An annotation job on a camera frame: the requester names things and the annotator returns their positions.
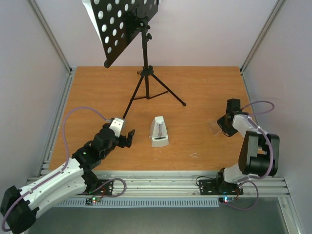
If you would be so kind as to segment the white metronome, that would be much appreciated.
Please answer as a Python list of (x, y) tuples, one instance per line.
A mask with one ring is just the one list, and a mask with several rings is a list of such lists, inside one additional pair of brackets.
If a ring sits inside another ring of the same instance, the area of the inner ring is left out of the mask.
[(153, 119), (149, 138), (153, 148), (160, 148), (169, 145), (169, 137), (163, 116), (158, 116)]

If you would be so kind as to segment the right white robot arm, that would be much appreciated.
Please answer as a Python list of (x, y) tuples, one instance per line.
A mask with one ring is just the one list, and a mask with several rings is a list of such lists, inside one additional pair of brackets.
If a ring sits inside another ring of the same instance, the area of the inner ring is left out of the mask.
[(243, 143), (238, 163), (222, 168), (215, 179), (215, 189), (220, 195), (238, 191), (239, 185), (252, 179), (265, 179), (275, 176), (278, 170), (280, 138), (270, 134), (254, 122), (252, 116), (243, 111), (239, 99), (229, 99), (226, 112), (217, 120), (222, 133), (232, 137), (240, 133)]

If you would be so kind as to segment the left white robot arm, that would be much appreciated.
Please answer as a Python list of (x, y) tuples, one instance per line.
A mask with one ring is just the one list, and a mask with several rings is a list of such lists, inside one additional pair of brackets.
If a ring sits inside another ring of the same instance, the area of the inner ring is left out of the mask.
[(64, 164), (46, 176), (18, 189), (8, 188), (3, 196), (0, 213), (4, 232), (21, 234), (28, 230), (42, 214), (63, 200), (75, 195), (95, 195), (110, 183), (102, 183), (93, 173), (116, 147), (131, 147), (135, 131), (127, 136), (120, 128), (106, 123)]

